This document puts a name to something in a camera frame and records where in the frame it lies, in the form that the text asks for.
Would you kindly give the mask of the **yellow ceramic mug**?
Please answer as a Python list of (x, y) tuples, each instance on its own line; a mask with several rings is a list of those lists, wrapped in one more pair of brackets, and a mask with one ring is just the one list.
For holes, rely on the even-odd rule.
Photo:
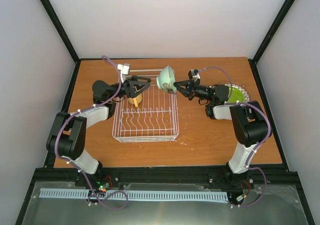
[(134, 105), (135, 108), (138, 108), (139, 107), (139, 104), (142, 102), (143, 100), (143, 95), (142, 94), (139, 94), (137, 95), (136, 97), (128, 97), (127, 98), (128, 102), (132, 105)]

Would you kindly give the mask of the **pale green ceramic bowl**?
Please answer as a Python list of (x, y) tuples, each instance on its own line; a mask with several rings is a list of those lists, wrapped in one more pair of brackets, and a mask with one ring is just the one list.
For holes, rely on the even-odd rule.
[(174, 86), (176, 82), (175, 74), (170, 65), (166, 66), (161, 70), (159, 75), (156, 77), (156, 84), (160, 90), (165, 93), (176, 94), (177, 88)]

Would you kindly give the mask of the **white wire dish rack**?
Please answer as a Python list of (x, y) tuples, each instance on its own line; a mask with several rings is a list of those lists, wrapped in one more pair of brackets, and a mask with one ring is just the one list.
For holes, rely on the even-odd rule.
[(148, 77), (150, 87), (142, 93), (138, 107), (127, 98), (117, 98), (112, 136), (122, 143), (171, 142), (179, 135), (177, 96), (159, 89), (160, 69), (133, 69), (129, 75)]

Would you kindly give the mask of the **lime green plate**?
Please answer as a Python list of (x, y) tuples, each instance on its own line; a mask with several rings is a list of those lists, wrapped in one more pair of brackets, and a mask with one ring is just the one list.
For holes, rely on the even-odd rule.
[(244, 90), (242, 87), (233, 84), (232, 86), (230, 84), (226, 84), (226, 86), (229, 88), (229, 93), (231, 93), (231, 96), (228, 99), (228, 103), (236, 103), (238, 102), (244, 102), (245, 101), (245, 95)]

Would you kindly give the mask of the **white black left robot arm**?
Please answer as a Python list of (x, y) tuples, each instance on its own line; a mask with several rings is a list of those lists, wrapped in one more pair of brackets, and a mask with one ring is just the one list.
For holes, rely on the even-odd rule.
[(78, 171), (86, 173), (92, 186), (103, 183), (102, 164), (85, 150), (87, 128), (110, 119), (116, 108), (115, 98), (136, 98), (151, 85), (148, 77), (133, 75), (123, 82), (108, 84), (97, 80), (92, 85), (93, 105), (76, 112), (59, 112), (49, 133), (46, 149), (57, 158), (71, 163)]

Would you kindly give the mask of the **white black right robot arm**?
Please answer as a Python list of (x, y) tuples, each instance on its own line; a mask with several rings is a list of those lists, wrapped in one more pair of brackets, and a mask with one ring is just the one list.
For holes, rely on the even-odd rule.
[(218, 84), (204, 86), (199, 80), (176, 81), (173, 86), (190, 101), (206, 100), (206, 116), (213, 120), (232, 121), (237, 144), (232, 158), (226, 164), (220, 179), (227, 186), (236, 186), (247, 177), (250, 163), (258, 148), (271, 136), (270, 122), (260, 104), (251, 102), (228, 102), (231, 87)]

